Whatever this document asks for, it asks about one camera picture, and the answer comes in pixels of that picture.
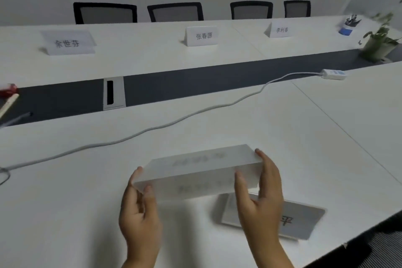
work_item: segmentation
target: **office chair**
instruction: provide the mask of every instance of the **office chair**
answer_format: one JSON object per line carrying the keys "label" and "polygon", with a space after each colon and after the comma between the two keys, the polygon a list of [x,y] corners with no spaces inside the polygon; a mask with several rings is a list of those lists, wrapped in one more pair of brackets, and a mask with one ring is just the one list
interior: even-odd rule
{"label": "office chair", "polygon": [[77,25],[137,22],[137,6],[119,3],[74,2]]}
{"label": "office chair", "polygon": [[310,17],[311,3],[309,0],[287,0],[285,6],[285,17]]}
{"label": "office chair", "polygon": [[274,5],[269,1],[237,1],[230,3],[232,19],[272,18]]}
{"label": "office chair", "polygon": [[199,2],[165,3],[147,6],[152,22],[191,22],[204,20]]}

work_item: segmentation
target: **red object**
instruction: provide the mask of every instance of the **red object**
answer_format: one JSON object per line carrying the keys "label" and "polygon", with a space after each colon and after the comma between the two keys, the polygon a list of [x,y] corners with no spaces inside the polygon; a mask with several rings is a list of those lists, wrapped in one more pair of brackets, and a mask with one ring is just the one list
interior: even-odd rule
{"label": "red object", "polygon": [[0,85],[0,98],[9,98],[14,93],[18,93],[18,88],[15,84]]}

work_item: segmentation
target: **dark gray table strip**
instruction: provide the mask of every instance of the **dark gray table strip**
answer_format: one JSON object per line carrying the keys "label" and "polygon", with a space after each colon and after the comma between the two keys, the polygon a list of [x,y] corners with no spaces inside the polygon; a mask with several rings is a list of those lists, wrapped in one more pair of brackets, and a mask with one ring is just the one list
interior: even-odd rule
{"label": "dark gray table strip", "polygon": [[[358,55],[359,50],[346,50],[130,75],[124,77],[126,106],[262,85],[291,72],[320,72],[324,68],[350,70],[373,65]],[[102,79],[34,86],[20,88],[19,99],[1,123],[27,112],[33,112],[33,116],[18,124],[102,110]]]}

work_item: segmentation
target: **potted plant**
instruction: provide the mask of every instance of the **potted plant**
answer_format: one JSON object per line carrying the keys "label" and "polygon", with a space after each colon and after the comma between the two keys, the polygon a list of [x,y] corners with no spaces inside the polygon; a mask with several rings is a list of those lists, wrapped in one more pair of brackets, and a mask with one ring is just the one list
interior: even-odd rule
{"label": "potted plant", "polygon": [[378,29],[377,33],[372,31],[367,32],[363,38],[370,36],[368,42],[361,50],[360,56],[370,62],[378,62],[388,53],[390,53],[399,44],[398,39],[392,39],[388,37],[389,32],[389,22],[391,21],[393,13],[388,13],[381,16],[380,13],[372,17],[377,22],[382,23],[381,27]]}

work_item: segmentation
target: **plant pot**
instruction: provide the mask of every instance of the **plant pot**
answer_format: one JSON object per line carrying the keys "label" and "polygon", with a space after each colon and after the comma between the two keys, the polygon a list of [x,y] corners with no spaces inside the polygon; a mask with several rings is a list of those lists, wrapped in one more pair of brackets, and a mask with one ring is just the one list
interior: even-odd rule
{"label": "plant pot", "polygon": [[384,43],[382,40],[376,40],[370,37],[364,48],[360,52],[360,56],[369,62],[378,62],[395,49],[397,44]]}

